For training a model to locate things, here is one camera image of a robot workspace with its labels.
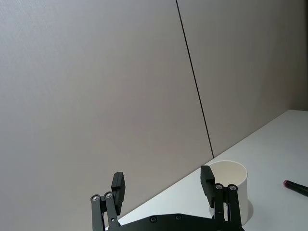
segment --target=pen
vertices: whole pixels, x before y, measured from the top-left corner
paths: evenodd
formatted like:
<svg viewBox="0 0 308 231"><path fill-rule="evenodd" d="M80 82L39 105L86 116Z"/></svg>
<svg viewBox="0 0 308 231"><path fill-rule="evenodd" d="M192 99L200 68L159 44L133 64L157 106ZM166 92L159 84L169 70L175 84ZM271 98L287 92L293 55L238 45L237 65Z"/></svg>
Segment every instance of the pen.
<svg viewBox="0 0 308 231"><path fill-rule="evenodd" d="M301 185L301 184L296 184L292 181L289 181L289 180L285 180L283 182L283 185L288 188L288 189L291 189L295 192L298 192L300 194L303 194L304 196L308 196L308 187L304 186L304 185Z"/></svg>

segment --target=marker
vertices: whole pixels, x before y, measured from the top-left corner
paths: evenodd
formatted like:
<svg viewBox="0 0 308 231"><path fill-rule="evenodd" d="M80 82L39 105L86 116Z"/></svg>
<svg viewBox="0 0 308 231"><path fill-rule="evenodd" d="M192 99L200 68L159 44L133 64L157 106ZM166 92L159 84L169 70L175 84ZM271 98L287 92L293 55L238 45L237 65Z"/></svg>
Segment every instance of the marker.
<svg viewBox="0 0 308 231"><path fill-rule="evenodd" d="M306 187L304 185L296 184L296 183L289 181L289 180L285 180L283 182L283 185L288 189L291 189L295 192L303 194L304 196L308 196L308 187Z"/></svg>

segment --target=black vertical line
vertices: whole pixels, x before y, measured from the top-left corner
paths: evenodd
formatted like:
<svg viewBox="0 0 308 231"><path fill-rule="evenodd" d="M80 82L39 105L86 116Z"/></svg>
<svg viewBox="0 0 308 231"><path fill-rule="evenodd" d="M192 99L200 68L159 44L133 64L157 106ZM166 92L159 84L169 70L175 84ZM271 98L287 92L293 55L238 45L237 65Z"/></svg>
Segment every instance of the black vertical line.
<svg viewBox="0 0 308 231"><path fill-rule="evenodd" d="M213 156L213 158L214 158L212 143L211 143L210 135L209 135L209 133L208 133L208 128L207 128L207 124L206 124L206 120L205 120L204 110L203 110L203 106L202 106L202 102L201 102L201 98L200 98L200 93L199 93L199 89L198 89L198 85L197 85L196 76L195 76L194 70L193 70L193 63L192 63L191 54L190 54L190 52L189 52L189 48L188 48L188 44L187 44L187 39L186 39L186 35L185 35L185 30L184 30L184 26L183 26L183 22L182 22L182 17L181 17L181 13L180 13L180 9L179 9L178 0L176 0L176 3L177 3L177 8L178 8L179 17L180 17L180 21L181 21L181 26L182 26L182 30L183 30L183 35L184 35L184 39L185 39L185 43L186 43L187 53L188 53L189 61L190 61L190 63L191 63L191 67L192 67L192 71L193 71L193 72L192 72L192 75L193 75L194 83L195 83L195 85L196 85L196 89L197 89L197 93L198 93L198 98L199 98L199 102L200 102L200 106L201 106L201 111L202 111L202 115L203 115L203 120L204 120L204 124L205 124L205 129L206 129L208 141L209 141L209 144L210 144L212 156Z"/></svg>

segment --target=table surface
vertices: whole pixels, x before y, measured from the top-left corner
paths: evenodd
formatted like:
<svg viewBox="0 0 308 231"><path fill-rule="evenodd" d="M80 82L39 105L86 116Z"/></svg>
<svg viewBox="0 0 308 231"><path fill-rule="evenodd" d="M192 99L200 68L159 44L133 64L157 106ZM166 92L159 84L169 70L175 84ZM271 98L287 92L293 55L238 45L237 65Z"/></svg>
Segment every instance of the table surface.
<svg viewBox="0 0 308 231"><path fill-rule="evenodd" d="M218 160L237 161L247 168L250 219L243 226L245 230L289 231L307 227L308 197L282 183L288 179L308 185L308 112L285 112L208 164ZM169 213L211 217L200 184L200 169L119 221L123 225Z"/></svg>

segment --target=white paper cup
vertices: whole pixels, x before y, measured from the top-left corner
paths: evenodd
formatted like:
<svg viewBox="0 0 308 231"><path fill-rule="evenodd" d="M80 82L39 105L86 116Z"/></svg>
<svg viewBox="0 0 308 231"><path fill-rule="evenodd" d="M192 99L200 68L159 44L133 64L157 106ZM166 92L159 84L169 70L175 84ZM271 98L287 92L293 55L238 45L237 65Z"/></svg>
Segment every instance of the white paper cup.
<svg viewBox="0 0 308 231"><path fill-rule="evenodd" d="M241 213L242 225L248 220L248 196L247 196L247 169L238 162L221 160L209 164L215 177L215 183L227 187L235 184L238 187L238 198ZM227 205L224 204L225 220L228 220Z"/></svg>

